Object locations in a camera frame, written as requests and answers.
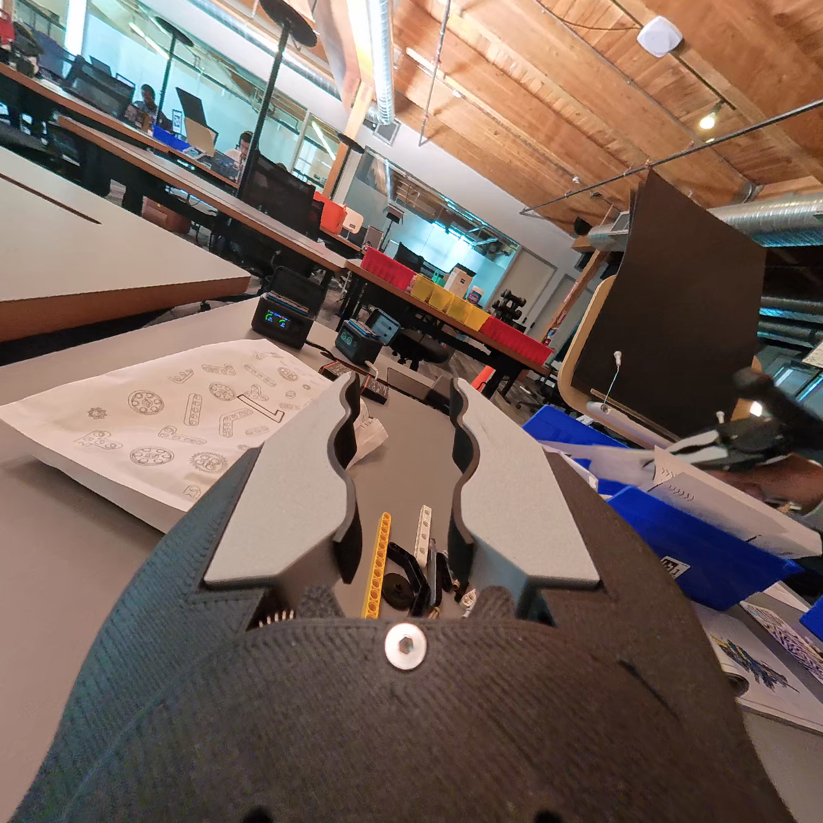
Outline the black computer monitor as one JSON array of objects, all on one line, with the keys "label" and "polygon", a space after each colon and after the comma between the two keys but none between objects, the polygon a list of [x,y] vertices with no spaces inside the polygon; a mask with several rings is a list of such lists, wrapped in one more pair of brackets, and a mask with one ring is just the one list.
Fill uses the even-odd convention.
[{"label": "black computer monitor", "polygon": [[244,173],[239,197],[250,207],[305,233],[315,191],[313,184],[295,177],[282,164],[257,154]]}]

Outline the heap of white paper bags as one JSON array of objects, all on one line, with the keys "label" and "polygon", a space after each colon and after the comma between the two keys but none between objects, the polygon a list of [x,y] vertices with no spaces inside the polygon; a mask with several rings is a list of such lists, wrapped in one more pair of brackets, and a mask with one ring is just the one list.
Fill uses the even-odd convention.
[{"label": "heap of white paper bags", "polygon": [[686,465],[682,472],[643,472],[633,459],[632,448],[559,441],[543,441],[541,445],[571,458],[588,459],[589,469],[601,481],[637,487],[647,497],[663,501],[773,555],[790,559],[821,556],[818,531],[698,468]]}]

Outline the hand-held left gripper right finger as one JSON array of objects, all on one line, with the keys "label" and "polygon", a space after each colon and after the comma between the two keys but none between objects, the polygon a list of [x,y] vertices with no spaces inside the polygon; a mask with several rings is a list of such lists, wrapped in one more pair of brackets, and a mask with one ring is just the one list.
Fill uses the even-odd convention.
[{"label": "hand-held left gripper right finger", "polygon": [[456,598],[500,587],[526,616],[543,589],[602,582],[539,442],[462,378],[451,382],[452,458],[460,471],[448,527]]}]

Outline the pile of small lego pieces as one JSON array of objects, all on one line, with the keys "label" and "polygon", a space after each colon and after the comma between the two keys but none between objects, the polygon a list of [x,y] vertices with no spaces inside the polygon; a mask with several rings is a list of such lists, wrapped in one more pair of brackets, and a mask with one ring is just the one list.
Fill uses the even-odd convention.
[{"label": "pile of small lego pieces", "polygon": [[458,605],[463,610],[462,617],[468,618],[477,600],[478,592],[475,588],[462,589],[453,576],[444,552],[437,550],[436,541],[431,538],[427,550],[427,583],[429,586],[428,616],[437,618],[441,612],[443,596],[453,593]]}]

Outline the black battery charger case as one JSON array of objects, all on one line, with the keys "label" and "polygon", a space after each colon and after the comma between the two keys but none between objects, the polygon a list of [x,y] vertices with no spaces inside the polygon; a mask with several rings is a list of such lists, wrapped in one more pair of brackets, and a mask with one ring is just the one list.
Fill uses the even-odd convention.
[{"label": "black battery charger case", "polygon": [[326,295],[327,285],[279,266],[259,296],[252,331],[300,349],[307,342]]}]

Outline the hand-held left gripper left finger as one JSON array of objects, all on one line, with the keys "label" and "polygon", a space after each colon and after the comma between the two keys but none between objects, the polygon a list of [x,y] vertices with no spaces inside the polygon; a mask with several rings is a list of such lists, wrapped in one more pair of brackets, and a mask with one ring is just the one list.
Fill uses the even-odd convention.
[{"label": "hand-held left gripper left finger", "polygon": [[360,381],[339,377],[258,450],[203,582],[303,592],[354,581],[362,557],[355,485]]}]

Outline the black floor lamp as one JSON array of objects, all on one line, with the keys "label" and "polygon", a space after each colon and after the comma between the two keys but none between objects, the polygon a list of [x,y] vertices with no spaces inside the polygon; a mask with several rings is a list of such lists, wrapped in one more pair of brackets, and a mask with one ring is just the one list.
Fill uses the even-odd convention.
[{"label": "black floor lamp", "polygon": [[249,190],[252,172],[260,154],[259,142],[264,128],[264,123],[271,106],[276,85],[276,78],[282,65],[282,59],[288,39],[292,38],[297,44],[308,48],[313,48],[317,44],[317,36],[314,29],[303,18],[303,15],[295,10],[289,3],[284,1],[262,1],[261,5],[265,13],[277,25],[280,26],[281,35],[274,56],[273,67],[268,78],[267,87],[262,98],[261,109],[259,110],[258,119],[252,132],[249,152],[246,156],[243,171],[240,176],[238,197],[242,201]]},{"label": "black floor lamp", "polygon": [[170,73],[175,57],[175,48],[179,43],[187,48],[190,48],[193,46],[193,41],[190,38],[190,36],[181,31],[178,26],[169,22],[165,18],[156,15],[154,21],[163,31],[165,31],[170,36],[169,56],[166,61],[164,77],[160,88],[159,99],[157,101],[159,119],[159,115],[162,114],[166,93],[169,87]]}]

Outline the person's right hand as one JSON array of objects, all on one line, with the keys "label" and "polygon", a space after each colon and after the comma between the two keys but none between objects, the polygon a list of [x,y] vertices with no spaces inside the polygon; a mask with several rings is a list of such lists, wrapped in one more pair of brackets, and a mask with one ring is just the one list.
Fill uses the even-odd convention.
[{"label": "person's right hand", "polygon": [[804,514],[816,509],[822,500],[821,465],[797,455],[748,471],[709,474],[761,501],[783,499],[795,503]]}]

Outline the black angled lego beam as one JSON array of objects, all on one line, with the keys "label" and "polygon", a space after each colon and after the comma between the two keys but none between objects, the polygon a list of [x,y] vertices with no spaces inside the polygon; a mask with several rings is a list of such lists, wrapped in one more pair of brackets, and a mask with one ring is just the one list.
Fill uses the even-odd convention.
[{"label": "black angled lego beam", "polygon": [[430,586],[419,562],[410,552],[393,541],[387,544],[387,559],[398,565],[406,574],[406,580],[410,585],[412,594],[411,605],[409,606],[411,616],[423,617],[429,605]]}]

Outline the white ceiling access point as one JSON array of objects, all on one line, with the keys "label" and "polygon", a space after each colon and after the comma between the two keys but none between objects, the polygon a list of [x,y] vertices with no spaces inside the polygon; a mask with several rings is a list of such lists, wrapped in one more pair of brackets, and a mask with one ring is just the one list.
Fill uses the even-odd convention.
[{"label": "white ceiling access point", "polygon": [[682,32],[662,15],[656,15],[644,24],[636,36],[638,45],[655,58],[670,54],[683,39]]}]

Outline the zebra striped sticker sheet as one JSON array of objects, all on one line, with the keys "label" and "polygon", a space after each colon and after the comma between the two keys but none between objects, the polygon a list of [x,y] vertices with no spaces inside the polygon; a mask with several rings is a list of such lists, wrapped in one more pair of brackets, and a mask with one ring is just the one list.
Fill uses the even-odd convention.
[{"label": "zebra striped sticker sheet", "polygon": [[747,602],[741,608],[819,683],[822,683],[822,652],[777,613]]}]

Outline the lego instruction booklet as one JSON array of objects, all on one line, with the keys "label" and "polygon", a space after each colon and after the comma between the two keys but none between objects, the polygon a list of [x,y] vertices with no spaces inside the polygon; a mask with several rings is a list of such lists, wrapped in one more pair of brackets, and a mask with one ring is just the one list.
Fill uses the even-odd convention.
[{"label": "lego instruction booklet", "polygon": [[821,701],[795,672],[735,617],[693,609],[742,709],[822,734]]}]

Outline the small black battery charger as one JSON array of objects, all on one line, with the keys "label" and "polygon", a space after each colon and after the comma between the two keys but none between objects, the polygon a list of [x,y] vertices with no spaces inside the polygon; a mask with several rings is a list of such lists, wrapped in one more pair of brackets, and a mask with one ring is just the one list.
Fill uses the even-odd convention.
[{"label": "small black battery charger", "polygon": [[388,346],[401,329],[393,317],[381,309],[371,312],[364,322],[344,320],[335,340],[336,349],[353,365],[374,365],[384,346]]}]

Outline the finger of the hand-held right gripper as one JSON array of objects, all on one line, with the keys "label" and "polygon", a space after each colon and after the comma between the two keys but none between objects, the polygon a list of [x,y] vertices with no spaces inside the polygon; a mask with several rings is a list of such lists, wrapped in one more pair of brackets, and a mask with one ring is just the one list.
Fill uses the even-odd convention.
[{"label": "finger of the hand-held right gripper", "polygon": [[727,451],[721,447],[687,448],[680,451],[660,447],[633,450],[633,459],[643,472],[682,472],[686,465],[698,466],[723,461],[726,457]]},{"label": "finger of the hand-held right gripper", "polygon": [[709,428],[696,435],[678,440],[668,446],[668,452],[698,452],[704,449],[714,449],[724,451],[724,446],[718,428]]}]

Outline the red storage bin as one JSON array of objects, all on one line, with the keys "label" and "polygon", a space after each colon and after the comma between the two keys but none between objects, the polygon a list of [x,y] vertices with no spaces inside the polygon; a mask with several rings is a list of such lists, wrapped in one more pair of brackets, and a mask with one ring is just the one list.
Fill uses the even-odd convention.
[{"label": "red storage bin", "polygon": [[370,246],[366,247],[359,266],[365,272],[404,292],[408,291],[417,276],[408,266]]},{"label": "red storage bin", "polygon": [[520,355],[524,362],[533,366],[542,367],[554,355],[549,346],[491,315],[487,316],[480,332],[493,342]]}]

